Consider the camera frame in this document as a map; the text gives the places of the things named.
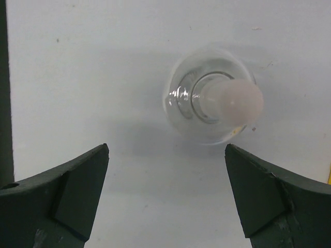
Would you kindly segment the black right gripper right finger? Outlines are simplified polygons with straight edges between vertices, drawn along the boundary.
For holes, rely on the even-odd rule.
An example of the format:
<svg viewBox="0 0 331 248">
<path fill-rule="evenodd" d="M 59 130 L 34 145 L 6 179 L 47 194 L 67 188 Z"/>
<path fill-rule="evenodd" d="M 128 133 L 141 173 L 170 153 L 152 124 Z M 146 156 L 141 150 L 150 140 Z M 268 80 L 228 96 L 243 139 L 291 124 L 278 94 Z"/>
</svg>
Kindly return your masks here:
<svg viewBox="0 0 331 248">
<path fill-rule="evenodd" d="M 233 145 L 225 163 L 252 247 L 330 247 L 330 185 L 266 162 Z"/>
</svg>

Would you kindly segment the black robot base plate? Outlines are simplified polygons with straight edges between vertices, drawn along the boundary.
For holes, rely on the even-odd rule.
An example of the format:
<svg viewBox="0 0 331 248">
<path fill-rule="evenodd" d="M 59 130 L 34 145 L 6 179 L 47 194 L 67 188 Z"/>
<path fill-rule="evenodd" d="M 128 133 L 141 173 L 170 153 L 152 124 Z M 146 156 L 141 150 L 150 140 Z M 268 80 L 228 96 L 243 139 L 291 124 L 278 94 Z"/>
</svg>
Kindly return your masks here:
<svg viewBox="0 0 331 248">
<path fill-rule="evenodd" d="M 6 2 L 1 1 L 1 187 L 14 182 Z"/>
</svg>

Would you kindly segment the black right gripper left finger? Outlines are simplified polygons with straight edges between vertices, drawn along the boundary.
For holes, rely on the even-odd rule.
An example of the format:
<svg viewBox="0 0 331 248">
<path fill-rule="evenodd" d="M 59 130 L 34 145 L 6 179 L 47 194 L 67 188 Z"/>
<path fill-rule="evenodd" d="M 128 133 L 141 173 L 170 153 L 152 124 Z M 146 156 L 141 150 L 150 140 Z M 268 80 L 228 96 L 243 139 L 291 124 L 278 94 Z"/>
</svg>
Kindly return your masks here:
<svg viewBox="0 0 331 248">
<path fill-rule="evenodd" d="M 1 247 L 84 247 L 109 163 L 107 144 L 1 188 Z"/>
</svg>

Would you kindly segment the glass flask with stopper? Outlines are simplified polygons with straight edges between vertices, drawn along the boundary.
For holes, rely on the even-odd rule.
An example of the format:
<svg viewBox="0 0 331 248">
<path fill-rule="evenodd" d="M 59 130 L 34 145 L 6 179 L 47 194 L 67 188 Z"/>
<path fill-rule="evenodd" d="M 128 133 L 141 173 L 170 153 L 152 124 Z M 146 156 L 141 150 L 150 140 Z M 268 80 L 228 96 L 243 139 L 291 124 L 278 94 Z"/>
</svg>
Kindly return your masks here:
<svg viewBox="0 0 331 248">
<path fill-rule="evenodd" d="M 255 122 L 264 98 L 252 72 L 218 45 L 199 48 L 174 66 L 162 96 L 170 124 L 187 139 L 221 144 Z"/>
</svg>

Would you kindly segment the yellow test tube rack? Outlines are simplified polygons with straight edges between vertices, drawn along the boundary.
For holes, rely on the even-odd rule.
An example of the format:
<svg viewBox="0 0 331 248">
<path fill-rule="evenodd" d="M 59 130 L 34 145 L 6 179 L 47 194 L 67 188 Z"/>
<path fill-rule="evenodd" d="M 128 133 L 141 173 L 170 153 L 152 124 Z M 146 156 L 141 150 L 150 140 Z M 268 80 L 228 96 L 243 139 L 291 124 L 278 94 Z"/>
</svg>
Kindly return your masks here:
<svg viewBox="0 0 331 248">
<path fill-rule="evenodd" d="M 330 169 L 329 169 L 327 184 L 331 185 L 331 164 L 330 164 Z"/>
</svg>

